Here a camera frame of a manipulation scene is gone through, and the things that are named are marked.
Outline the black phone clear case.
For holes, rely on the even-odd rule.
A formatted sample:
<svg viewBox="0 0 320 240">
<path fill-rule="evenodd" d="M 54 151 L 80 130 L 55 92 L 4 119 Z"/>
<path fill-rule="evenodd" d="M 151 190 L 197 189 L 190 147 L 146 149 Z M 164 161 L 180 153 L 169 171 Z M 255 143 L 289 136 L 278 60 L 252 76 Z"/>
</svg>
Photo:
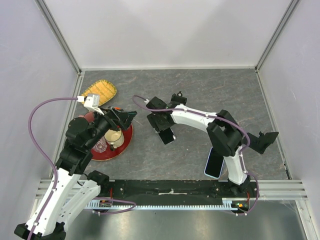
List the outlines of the black phone clear case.
<svg viewBox="0 0 320 240">
<path fill-rule="evenodd" d="M 174 132 L 172 131 L 171 128 L 167 128 L 165 130 L 161 130 L 159 133 L 158 133 L 161 141 L 167 145 L 167 144 L 170 144 L 171 142 L 175 141 L 176 140 L 176 136 L 174 134 Z"/>
</svg>

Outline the black folding phone stand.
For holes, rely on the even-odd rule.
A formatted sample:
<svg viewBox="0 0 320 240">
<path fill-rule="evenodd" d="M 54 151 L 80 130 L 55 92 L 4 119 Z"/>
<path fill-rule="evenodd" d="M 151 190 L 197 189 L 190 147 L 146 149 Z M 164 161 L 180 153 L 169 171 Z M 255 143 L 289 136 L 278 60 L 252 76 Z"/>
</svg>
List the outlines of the black folding phone stand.
<svg viewBox="0 0 320 240">
<path fill-rule="evenodd" d="M 247 133 L 250 144 L 249 147 L 259 154 L 264 154 L 266 149 L 275 142 L 279 135 L 279 132 L 267 132 L 266 134 L 259 132 L 259 136 L 255 136 L 251 133 Z"/>
</svg>

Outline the black round-base phone stand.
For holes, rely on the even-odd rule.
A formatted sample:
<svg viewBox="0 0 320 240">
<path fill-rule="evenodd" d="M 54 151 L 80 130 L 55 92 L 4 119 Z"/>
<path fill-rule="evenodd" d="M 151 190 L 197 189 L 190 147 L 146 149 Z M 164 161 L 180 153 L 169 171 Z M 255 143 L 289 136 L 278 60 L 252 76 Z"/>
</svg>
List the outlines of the black round-base phone stand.
<svg viewBox="0 0 320 240">
<path fill-rule="evenodd" d="M 170 103 L 176 106 L 180 104 L 186 105 L 187 98 L 183 96 L 181 91 L 179 91 L 178 93 L 172 94 Z"/>
</svg>

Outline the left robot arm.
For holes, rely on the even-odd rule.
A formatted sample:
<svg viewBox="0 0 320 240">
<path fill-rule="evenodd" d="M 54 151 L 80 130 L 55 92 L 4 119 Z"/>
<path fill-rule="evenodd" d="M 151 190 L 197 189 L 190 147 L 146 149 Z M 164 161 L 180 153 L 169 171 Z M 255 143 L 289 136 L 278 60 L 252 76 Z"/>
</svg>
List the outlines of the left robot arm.
<svg viewBox="0 0 320 240">
<path fill-rule="evenodd" d="M 17 225 L 14 234 L 24 240 L 63 240 L 87 204 L 110 191 L 109 176 L 95 170 L 88 174 L 80 190 L 68 199 L 93 158 L 92 148 L 107 131 L 127 130 L 136 115 L 136 111 L 109 107 L 98 109 L 92 122 L 84 117 L 73 119 L 66 131 L 64 147 L 44 198 L 32 218 Z"/>
</svg>

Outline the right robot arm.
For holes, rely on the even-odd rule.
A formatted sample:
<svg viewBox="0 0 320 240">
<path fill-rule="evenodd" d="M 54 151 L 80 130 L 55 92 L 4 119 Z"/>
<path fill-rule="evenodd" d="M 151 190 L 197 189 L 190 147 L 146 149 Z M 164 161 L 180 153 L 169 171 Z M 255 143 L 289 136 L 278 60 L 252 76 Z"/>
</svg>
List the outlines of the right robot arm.
<svg viewBox="0 0 320 240">
<path fill-rule="evenodd" d="M 147 119 L 165 145 L 176 139 L 171 129 L 174 125 L 186 125 L 206 132 L 212 147 L 204 174 L 218 179 L 223 165 L 226 165 L 229 192 L 240 197 L 247 191 L 250 177 L 242 160 L 243 138 L 246 134 L 227 111 L 204 112 L 187 107 L 187 98 L 181 92 L 174 93 L 169 103 L 156 96 L 145 103 L 152 110 Z"/>
</svg>

